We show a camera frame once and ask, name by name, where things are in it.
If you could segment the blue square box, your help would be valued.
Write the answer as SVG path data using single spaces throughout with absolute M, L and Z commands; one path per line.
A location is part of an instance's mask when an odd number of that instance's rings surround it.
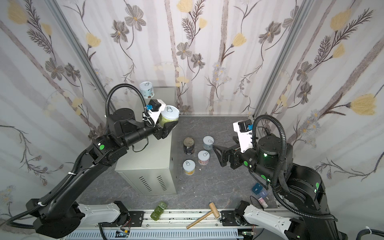
M 259 195 L 262 191 L 263 191 L 263 186 L 259 183 L 256 183 L 253 187 L 252 187 L 252 192 L 255 194 L 255 195 Z

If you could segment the wooden mallet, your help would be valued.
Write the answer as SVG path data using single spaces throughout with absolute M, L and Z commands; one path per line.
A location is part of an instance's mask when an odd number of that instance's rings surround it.
M 209 208 L 210 208 L 210 211 L 207 212 L 206 214 L 204 214 L 202 217 L 200 217 L 199 219 L 195 220 L 193 223 L 189 224 L 186 229 L 190 229 L 192 228 L 193 226 L 195 226 L 196 224 L 200 223 L 202 220 L 206 219 L 207 217 L 209 217 L 210 215 L 213 215 L 215 219 L 218 219 L 221 215 L 220 215 L 220 212 L 218 211 L 216 205 L 214 203 L 210 203 L 209 204 Z

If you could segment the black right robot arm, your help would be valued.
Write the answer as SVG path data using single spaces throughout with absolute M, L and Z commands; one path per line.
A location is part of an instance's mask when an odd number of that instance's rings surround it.
M 222 167 L 230 164 L 232 169 L 245 166 L 250 173 L 260 176 L 267 183 L 272 176 L 281 153 L 281 139 L 275 135 L 259 139 L 256 148 L 241 152 L 237 137 L 231 148 L 213 146 Z M 281 183 L 276 192 L 290 202 L 295 211 L 304 213 L 295 218 L 279 217 L 257 209 L 248 202 L 241 201 L 235 209 L 241 222 L 265 228 L 285 240 L 346 240 L 348 236 L 338 230 L 336 220 L 331 215 L 326 188 L 315 170 L 293 162 L 293 147 L 287 144 L 286 161 L 282 167 L 288 190 Z

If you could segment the teal label can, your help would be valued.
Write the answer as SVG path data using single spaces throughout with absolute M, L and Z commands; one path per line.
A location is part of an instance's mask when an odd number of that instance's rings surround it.
M 214 138 L 211 136 L 205 136 L 203 138 L 203 148 L 207 151 L 211 150 L 213 148 L 214 144 Z

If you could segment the small purple box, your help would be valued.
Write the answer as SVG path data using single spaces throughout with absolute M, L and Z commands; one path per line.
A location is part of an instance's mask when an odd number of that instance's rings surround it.
M 263 189 L 260 191 L 259 195 L 261 198 L 266 199 L 268 197 L 268 192 L 265 189 Z

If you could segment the green label can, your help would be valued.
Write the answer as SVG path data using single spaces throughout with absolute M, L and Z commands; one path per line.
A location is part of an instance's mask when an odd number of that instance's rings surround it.
M 166 105 L 166 108 L 161 112 L 159 125 L 163 127 L 166 123 L 174 122 L 179 119 L 180 111 L 178 108 Z

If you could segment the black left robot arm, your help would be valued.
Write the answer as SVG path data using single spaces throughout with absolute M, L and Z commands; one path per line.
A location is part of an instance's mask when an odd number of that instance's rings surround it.
M 103 172 L 112 167 L 134 144 L 154 136 L 165 139 L 177 125 L 178 118 L 162 123 L 168 106 L 144 109 L 143 121 L 137 122 L 131 109 L 113 114 L 106 110 L 107 131 L 96 138 L 75 160 L 73 169 L 52 191 L 27 202 L 27 214 L 36 217 L 31 229 L 54 239 L 63 238 L 80 226 L 98 223 L 125 224 L 129 211 L 120 201 L 106 205 L 78 204 L 76 199 Z

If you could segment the blue brown label can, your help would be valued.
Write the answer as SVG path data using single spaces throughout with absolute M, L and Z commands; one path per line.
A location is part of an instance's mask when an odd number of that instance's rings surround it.
M 151 82 L 142 82 L 140 83 L 139 88 L 145 99 L 152 99 L 155 96 L 154 87 Z

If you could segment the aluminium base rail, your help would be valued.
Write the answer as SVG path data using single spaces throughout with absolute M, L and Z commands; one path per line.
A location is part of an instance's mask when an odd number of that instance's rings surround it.
M 244 226 L 236 223 L 233 209 L 219 210 L 220 217 L 215 219 L 213 215 L 210 215 L 200 223 L 196 224 L 188 230 L 224 230 L 224 229 L 236 229 L 239 236 L 243 236 L 243 233 L 262 233 L 263 228 L 257 225 L 246 224 Z M 151 219 L 152 210 L 133 210 L 130 211 L 131 221 L 124 227 L 113 227 L 111 224 L 102 224 L 99 228 L 97 224 L 86 227 L 80 227 L 71 233 L 68 238 L 84 239 L 100 238 L 100 230 L 118 230 L 123 233 L 129 233 L 131 230 L 187 230 L 186 227 L 193 223 L 195 220 L 202 217 L 209 212 L 208 209 L 197 210 L 165 210 L 158 221 Z

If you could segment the grey metal cabinet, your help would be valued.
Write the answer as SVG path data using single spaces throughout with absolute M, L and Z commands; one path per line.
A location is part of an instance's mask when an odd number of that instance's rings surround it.
M 177 188 L 179 127 L 165 138 L 149 136 L 121 157 L 115 171 L 140 195 L 171 195 Z

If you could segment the pink label can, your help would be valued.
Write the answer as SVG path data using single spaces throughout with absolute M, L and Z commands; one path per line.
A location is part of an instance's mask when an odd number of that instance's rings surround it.
M 206 150 L 199 151 L 198 153 L 199 164 L 205 166 L 209 163 L 210 153 Z

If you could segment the yellow label can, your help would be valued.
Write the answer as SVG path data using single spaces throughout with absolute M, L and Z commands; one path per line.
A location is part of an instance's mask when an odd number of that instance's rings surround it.
M 183 169 L 186 175 L 193 175 L 195 173 L 196 163 L 193 160 L 185 160 L 183 162 Z

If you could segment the dark blue can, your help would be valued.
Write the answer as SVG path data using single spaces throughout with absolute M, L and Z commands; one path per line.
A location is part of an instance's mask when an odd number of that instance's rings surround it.
M 195 140 L 191 137 L 187 137 L 183 141 L 184 153 L 186 155 L 192 155 L 195 148 Z

